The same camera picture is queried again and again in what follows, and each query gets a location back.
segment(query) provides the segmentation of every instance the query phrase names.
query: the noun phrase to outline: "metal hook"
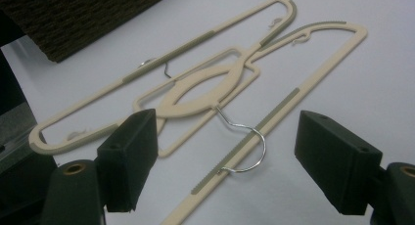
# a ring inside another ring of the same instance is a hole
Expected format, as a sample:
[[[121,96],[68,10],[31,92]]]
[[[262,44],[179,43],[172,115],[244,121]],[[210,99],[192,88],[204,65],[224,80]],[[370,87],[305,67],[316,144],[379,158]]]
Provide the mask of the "metal hook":
[[[253,166],[250,166],[248,168],[243,168],[243,169],[234,169],[234,168],[229,168],[226,166],[223,166],[222,168],[220,168],[220,170],[217,173],[220,173],[223,170],[232,172],[232,173],[242,173],[242,172],[247,172],[250,171],[252,169],[254,169],[255,167],[259,166],[262,163],[263,158],[265,157],[265,153],[266,153],[266,143],[265,143],[265,137],[255,128],[244,125],[244,124],[237,124],[237,123],[233,123],[232,120],[230,120],[219,107],[216,107],[216,109],[219,111],[219,114],[223,117],[223,119],[230,125],[235,126],[235,127],[241,127],[241,128],[246,128],[246,129],[250,129],[251,131],[253,131],[256,135],[258,135],[262,141],[262,156],[260,157],[259,161],[257,163],[255,163]]]
[[[145,61],[145,62],[143,62],[143,63],[141,63],[141,65],[139,66],[139,67],[141,67],[141,66],[143,66],[143,65],[145,65],[145,64],[148,64],[149,62],[151,62],[151,61],[153,61],[153,60],[155,60],[156,58],[151,58],[151,59],[149,59],[149,60],[147,60],[147,61]],[[168,69],[168,62],[166,62],[165,63],[165,66],[164,66],[164,75],[166,75],[168,78],[171,78],[171,76],[167,73],[167,69]]]

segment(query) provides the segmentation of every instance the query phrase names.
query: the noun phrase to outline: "hanger hook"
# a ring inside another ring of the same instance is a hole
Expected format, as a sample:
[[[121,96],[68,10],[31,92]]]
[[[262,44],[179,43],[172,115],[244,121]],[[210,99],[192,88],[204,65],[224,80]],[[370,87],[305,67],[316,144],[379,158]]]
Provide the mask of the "hanger hook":
[[[147,61],[143,62],[143,63],[141,63],[141,64],[140,64],[140,66],[139,66],[139,67],[144,66],[144,65],[148,64],[149,62],[151,62],[151,61],[153,61],[153,60],[155,60],[155,59],[156,59],[156,58],[151,58],[151,59],[149,59],[149,60],[147,60]],[[171,78],[171,76],[167,73],[167,70],[168,70],[168,62],[165,62],[165,63],[164,63],[164,75],[165,75],[165,76],[167,76],[168,78]]]
[[[308,31],[307,33],[300,36],[299,38],[294,39],[292,44],[294,46],[294,45],[299,44],[299,43],[304,43],[304,42],[308,41],[310,39],[310,37],[311,37],[311,33]]]
[[[282,20],[283,20],[282,18],[277,18],[277,19],[274,19],[274,20],[271,22],[271,24],[268,26],[268,27],[269,27],[269,29],[271,29],[273,26],[275,26],[275,24],[277,24],[277,23],[281,22]]]
[[[258,131],[258,130],[256,130],[255,128],[253,128],[253,127],[250,127],[250,126],[247,126],[247,125],[244,125],[244,124],[237,124],[237,123],[234,123],[232,120],[230,120],[226,115],[225,115],[225,113],[223,113],[222,112],[222,110],[219,108],[219,107],[216,107],[216,109],[219,111],[219,114],[223,117],[223,119],[229,124],[229,125],[232,125],[232,126],[235,126],[235,127],[241,127],[241,128],[246,128],[246,129],[250,129],[251,131],[253,131],[256,135],[258,135],[259,137],[260,137],[260,139],[261,139],[261,141],[262,141],[262,147],[263,147],[263,150],[262,150],[262,156],[260,157],[260,159],[259,159],[259,161],[257,162],[257,163],[255,163],[254,165],[252,165],[252,166],[250,166],[250,167],[248,167],[248,168],[243,168],[243,169],[234,169],[234,168],[229,168],[229,167],[226,167],[226,166],[223,166],[222,168],[220,168],[220,170],[217,172],[217,173],[220,173],[221,171],[223,171],[223,170],[226,170],[226,171],[229,171],[229,172],[232,172],[232,173],[243,173],[243,172],[247,172],[247,171],[250,171],[250,170],[252,170],[252,169],[254,169],[254,168],[256,168],[257,166],[259,166],[261,163],[262,163],[262,160],[263,160],[263,158],[265,157],[265,153],[266,153],[266,143],[265,143],[265,137]]]

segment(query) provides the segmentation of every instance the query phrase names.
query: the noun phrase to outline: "cream plastic hanger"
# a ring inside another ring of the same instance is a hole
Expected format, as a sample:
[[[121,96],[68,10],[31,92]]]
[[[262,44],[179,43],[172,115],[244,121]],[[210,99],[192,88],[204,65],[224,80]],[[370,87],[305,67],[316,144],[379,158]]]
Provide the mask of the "cream plastic hanger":
[[[202,62],[200,65],[193,67],[189,71],[186,71],[182,74],[170,78],[167,82],[150,90],[149,92],[145,93],[144,95],[140,96],[134,101],[134,111],[139,112],[142,110],[140,107],[140,103],[143,100],[148,99],[151,96],[154,96],[155,93],[160,92],[165,87],[168,87],[171,84],[174,84],[174,86],[167,92],[159,106],[156,108],[159,133],[161,132],[168,118],[183,117],[209,110],[199,120],[198,123],[191,127],[191,129],[189,129],[184,135],[179,137],[171,146],[169,146],[166,149],[159,149],[159,157],[165,158],[172,154],[175,150],[177,150],[196,131],[198,131],[213,116],[215,116],[216,107],[224,107],[233,98],[235,98],[243,89],[245,89],[252,81],[254,81],[254,79],[257,78],[257,76],[259,75],[259,70],[256,67],[248,67],[248,69],[252,71],[252,74],[250,75],[250,77],[246,78],[241,84],[238,85],[238,82],[240,81],[241,75],[243,73],[243,69],[246,68],[246,61],[249,60],[255,52],[263,48],[270,40],[272,40],[273,37],[277,35],[277,32],[282,31],[282,29],[284,29],[297,14],[296,5],[293,1],[290,0],[274,0],[269,2],[268,6],[278,2],[284,4],[287,8],[286,17],[273,24],[271,32],[268,33],[259,42],[255,43],[250,49],[244,50],[239,47],[229,48],[215,55],[214,57]],[[218,58],[221,58],[224,55],[232,52],[239,55],[239,58],[236,61],[236,63],[231,65],[214,66],[201,69],[205,65],[209,65]],[[191,102],[177,104],[180,98],[183,97],[188,91],[190,91],[196,85],[212,77],[225,73],[225,78],[221,81],[219,85],[214,87],[214,89],[210,92],[199,97],[198,99],[192,100]]]
[[[240,80],[244,63],[247,59],[250,58],[251,55],[253,55],[257,50],[262,48],[264,45],[266,45],[268,42],[270,42],[277,34],[279,34],[286,26],[288,26],[289,23],[291,23],[296,15],[297,9],[296,5],[291,0],[269,0],[260,6],[257,6],[242,15],[231,19],[228,22],[224,22],[220,24],[219,26],[213,28],[212,30],[202,34],[201,36],[185,43],[184,45],[178,47],[177,49],[165,54],[164,56],[155,59],[151,62],[148,62],[147,64],[143,65],[142,67],[139,67],[135,71],[131,72],[127,76],[115,81],[114,83],[108,85],[107,87],[103,88],[102,90],[98,91],[93,96],[69,107],[68,109],[64,110],[63,112],[60,112],[51,118],[39,123],[37,126],[33,128],[33,130],[30,132],[29,135],[29,144],[30,147],[36,151],[37,153],[43,154],[43,155],[55,155],[55,154],[61,154],[64,152],[68,152],[74,148],[80,147],[86,143],[89,143],[93,140],[96,140],[102,136],[111,134],[114,130],[116,130],[124,121],[125,118],[120,119],[114,123],[108,124],[106,126],[103,126],[101,128],[88,131],[85,133],[80,133],[79,135],[74,136],[71,139],[66,139],[62,143],[55,144],[55,145],[48,145],[44,143],[40,138],[40,133],[45,128],[53,125],[54,123],[62,120],[63,118],[71,115],[72,113],[75,113],[79,111],[80,109],[90,105],[92,102],[106,96],[108,93],[122,87],[123,85],[127,84],[128,82],[134,80],[135,78],[145,74],[146,72],[157,68],[161,66],[162,64],[167,63],[172,58],[175,58],[182,53],[190,50],[191,48],[199,45],[200,43],[212,38],[214,35],[216,35],[218,32],[232,26],[235,23],[238,23],[253,14],[260,12],[261,10],[269,7],[270,5],[273,5],[275,3],[282,3],[286,6],[288,13],[286,17],[284,17],[281,21],[276,23],[272,28],[270,33],[268,33],[264,38],[262,38],[258,43],[255,43],[249,50],[241,50],[238,48],[234,48],[234,50],[238,51],[241,56],[240,59],[237,61],[235,65],[232,67],[214,67],[212,69],[210,76],[215,76],[218,73],[222,73],[225,70],[228,70],[228,74],[224,78],[224,80],[213,90],[211,90],[209,93],[206,93],[202,97],[199,97],[198,99],[187,102],[184,104],[172,104],[171,98],[170,101],[167,99],[166,102],[169,103],[169,106],[167,105],[165,107],[160,107],[157,109],[157,115],[161,117],[179,117],[179,116],[185,116],[193,113],[198,113],[201,111],[204,111],[206,109],[210,109],[214,106],[217,106],[218,103],[221,100],[224,100],[229,94],[231,94],[235,89],[239,90],[241,86],[237,87],[238,81]],[[177,81],[178,78],[183,78],[184,76],[191,76],[196,80],[203,81],[201,79],[202,73],[193,73],[193,71],[185,72],[185,74],[182,74],[178,77],[173,77],[170,82]],[[175,100],[177,96],[175,95],[169,95],[169,97],[172,97],[172,100]]]
[[[266,56],[270,52],[281,48],[288,43],[299,43],[309,39],[312,31],[323,29],[341,29],[354,32],[354,35],[324,64],[307,78],[299,87],[295,88],[265,119],[255,128],[263,135],[268,134],[304,98],[339,62],[341,62],[366,37],[367,30],[358,24],[348,22],[319,22],[299,28],[286,36],[277,39],[272,44],[258,51],[247,62],[248,68],[254,68],[253,62]],[[215,189],[228,175],[222,171],[223,167],[235,167],[260,139],[253,133],[241,141],[175,208],[162,224],[181,224],[197,206]]]

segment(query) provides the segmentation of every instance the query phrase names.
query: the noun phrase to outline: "brown woven basket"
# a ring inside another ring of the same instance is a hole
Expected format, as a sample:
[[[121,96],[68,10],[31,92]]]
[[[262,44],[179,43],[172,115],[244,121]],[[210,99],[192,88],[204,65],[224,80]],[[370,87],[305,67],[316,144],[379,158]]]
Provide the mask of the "brown woven basket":
[[[59,62],[161,0],[0,0],[0,9]]]

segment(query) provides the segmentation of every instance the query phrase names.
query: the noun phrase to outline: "white table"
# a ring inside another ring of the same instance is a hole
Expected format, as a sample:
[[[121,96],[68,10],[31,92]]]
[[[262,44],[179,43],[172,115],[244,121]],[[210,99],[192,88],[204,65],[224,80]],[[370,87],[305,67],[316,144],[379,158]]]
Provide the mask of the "white table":
[[[28,37],[2,47],[2,51],[41,122],[142,62],[264,1],[163,0],[59,64],[48,61]],[[301,110],[326,114],[378,148],[384,153],[383,167],[395,161],[415,163],[415,0],[293,1],[299,12],[284,33],[308,23],[341,20],[364,25],[368,37],[266,136],[268,153],[263,164],[226,178],[186,224],[369,224],[370,207],[366,216],[338,214],[296,160]],[[266,33],[276,13],[283,16],[283,10],[270,8],[172,60],[170,74],[229,46],[248,48]],[[315,32],[308,42],[289,45],[259,61],[260,77],[224,111],[236,122],[255,126],[349,36],[342,31]],[[71,131],[90,130],[131,114],[134,98],[165,80],[162,68],[148,73],[48,128],[44,131],[46,140],[59,142]],[[193,121],[171,121],[159,138],[161,147]],[[108,213],[108,224],[161,223],[244,135],[240,130],[231,131],[215,117],[172,156],[158,159],[137,210]],[[103,141],[55,156],[56,162],[95,158]],[[259,154],[260,148],[241,166],[250,165]]]

